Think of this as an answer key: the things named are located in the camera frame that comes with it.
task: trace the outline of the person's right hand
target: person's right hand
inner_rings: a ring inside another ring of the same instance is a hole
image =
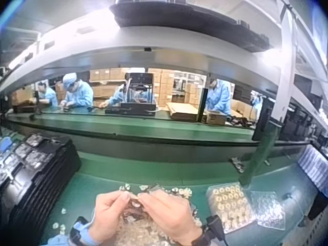
[[[65,107],[66,106],[66,101],[65,100],[61,101],[59,106],[61,108]]]
[[[190,246],[202,235],[202,229],[194,222],[188,200],[157,190],[151,194],[139,194],[139,201],[157,225],[181,245]]]
[[[104,108],[107,108],[107,106],[108,106],[108,102],[104,101],[101,104],[99,104],[98,107],[101,108],[101,109],[104,109]]]

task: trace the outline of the blue sleeve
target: blue sleeve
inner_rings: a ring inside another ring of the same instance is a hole
[[[110,106],[114,106],[115,104],[121,103],[122,101],[124,101],[124,95],[123,92],[120,91],[120,88],[118,88],[114,95],[111,96],[110,99],[106,100],[106,102],[110,105]]]
[[[86,84],[81,88],[81,92],[75,99],[76,106],[92,106],[93,105],[93,90],[92,88]]]
[[[54,91],[46,93],[45,99],[48,99],[52,106],[58,106],[57,96]]]
[[[230,91],[229,91],[229,89],[226,87],[226,86],[224,86],[223,88],[222,88],[222,91],[221,91],[221,97],[220,97],[220,100],[219,100],[219,102],[214,106],[214,110],[215,111],[220,111],[220,112],[223,112],[223,113],[225,113],[225,109],[226,109],[226,107],[227,107],[227,104],[229,104],[229,102],[230,102],[230,98],[231,98],[231,96],[230,96]]]
[[[69,246],[68,239],[68,236],[59,234],[53,238],[50,238],[48,240],[48,244],[44,246]]]

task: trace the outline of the worker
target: worker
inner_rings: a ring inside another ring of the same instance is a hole
[[[108,105],[109,106],[115,106],[118,105],[119,103],[126,103],[127,98],[126,98],[126,93],[127,93],[127,85],[129,83],[130,79],[130,73],[144,73],[145,69],[144,68],[131,68],[126,74],[125,74],[125,83],[120,85],[119,87],[116,88],[115,93],[113,96],[111,96],[110,99],[102,102],[99,107],[100,108],[106,108]],[[139,91],[135,92],[133,94],[132,100],[134,102],[138,103],[146,103],[148,101],[148,94],[149,92],[144,92],[144,91]],[[153,96],[153,104],[157,104],[155,97]]]
[[[230,83],[215,79],[210,84],[206,109],[231,115]]]
[[[87,107],[93,106],[93,90],[90,85],[78,80],[76,73],[69,73],[63,77],[66,97],[61,101],[63,107]]]
[[[127,191],[98,195],[92,222],[86,226],[74,225],[80,234],[80,244],[100,245],[113,238],[118,229],[120,216],[132,196]],[[201,237],[202,229],[194,222],[188,200],[170,196],[163,190],[151,194],[141,193],[138,197],[145,212],[179,245],[190,246],[194,240]],[[48,240],[48,245],[71,244],[66,235],[58,235]]]
[[[39,91],[39,102],[41,104],[49,104],[52,106],[58,106],[57,96],[56,92],[51,89],[49,86],[47,86],[48,80],[42,80],[40,81],[38,86]],[[29,100],[31,103],[36,104],[36,98],[31,98]]]

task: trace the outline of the green conveyor belt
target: green conveyor belt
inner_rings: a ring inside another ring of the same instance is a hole
[[[252,142],[254,131],[200,123],[178,122],[149,118],[94,116],[74,114],[9,114],[8,119],[17,124],[53,131],[93,135],[102,138],[168,139],[211,142]]]

